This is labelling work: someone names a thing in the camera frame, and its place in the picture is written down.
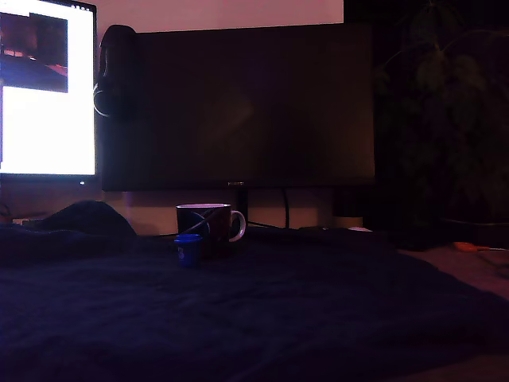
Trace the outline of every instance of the small blue container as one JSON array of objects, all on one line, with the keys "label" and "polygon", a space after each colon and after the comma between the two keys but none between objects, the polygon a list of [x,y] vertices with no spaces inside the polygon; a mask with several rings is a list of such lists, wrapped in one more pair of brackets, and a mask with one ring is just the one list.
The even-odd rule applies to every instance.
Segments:
[{"label": "small blue container", "polygon": [[200,264],[202,241],[203,237],[194,233],[177,236],[175,244],[178,246],[178,260],[182,267],[198,267]]}]

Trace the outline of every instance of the computer monitor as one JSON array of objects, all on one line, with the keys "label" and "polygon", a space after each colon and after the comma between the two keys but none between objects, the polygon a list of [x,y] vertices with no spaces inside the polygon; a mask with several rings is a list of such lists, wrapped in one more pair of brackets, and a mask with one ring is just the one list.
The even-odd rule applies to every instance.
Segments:
[{"label": "computer monitor", "polygon": [[96,8],[68,0],[0,0],[0,173],[96,172]]},{"label": "computer monitor", "polygon": [[104,190],[373,182],[369,25],[139,33],[133,44],[118,41],[126,59],[109,68],[139,62],[126,89],[138,109],[100,120]]}]

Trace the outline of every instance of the blue cap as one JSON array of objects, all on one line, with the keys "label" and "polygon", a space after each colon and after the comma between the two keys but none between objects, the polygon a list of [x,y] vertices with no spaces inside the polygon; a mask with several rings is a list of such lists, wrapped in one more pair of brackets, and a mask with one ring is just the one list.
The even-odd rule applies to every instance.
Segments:
[{"label": "blue cap", "polygon": [[197,233],[185,233],[183,235],[177,235],[175,243],[197,243],[201,240],[203,240],[203,237]]}]

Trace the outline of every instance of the coffee mug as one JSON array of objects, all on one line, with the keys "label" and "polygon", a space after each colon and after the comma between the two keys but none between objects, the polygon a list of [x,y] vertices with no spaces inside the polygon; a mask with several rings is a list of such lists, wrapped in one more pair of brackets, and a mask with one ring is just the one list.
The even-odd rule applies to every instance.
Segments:
[{"label": "coffee mug", "polygon": [[[235,217],[240,220],[240,230],[230,237]],[[178,205],[177,225],[180,234],[197,233],[204,238],[204,257],[227,255],[228,243],[240,240],[246,232],[244,215],[223,204]]]}]

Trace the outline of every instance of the white screen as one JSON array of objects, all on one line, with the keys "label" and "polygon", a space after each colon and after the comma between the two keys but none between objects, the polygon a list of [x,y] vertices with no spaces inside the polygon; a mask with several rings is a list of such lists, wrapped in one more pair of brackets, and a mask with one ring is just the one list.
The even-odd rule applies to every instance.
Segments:
[{"label": "white screen", "polygon": [[[12,36],[32,24],[36,25],[34,30],[38,34],[33,44],[25,44],[28,48],[23,52],[17,48],[19,43],[13,42],[19,38]],[[60,45],[52,46],[52,39],[41,32],[48,29],[43,28],[66,29],[55,39]],[[3,79],[0,172],[93,175],[93,13],[37,0],[0,0],[0,29],[4,44],[0,53],[3,59],[0,61]],[[66,38],[62,37],[63,33],[67,34]],[[67,54],[59,53],[64,39]],[[67,66],[62,64],[63,59],[52,58],[53,53],[58,57],[67,56]],[[30,71],[35,64],[39,65],[37,70],[40,69],[41,75]]]}]

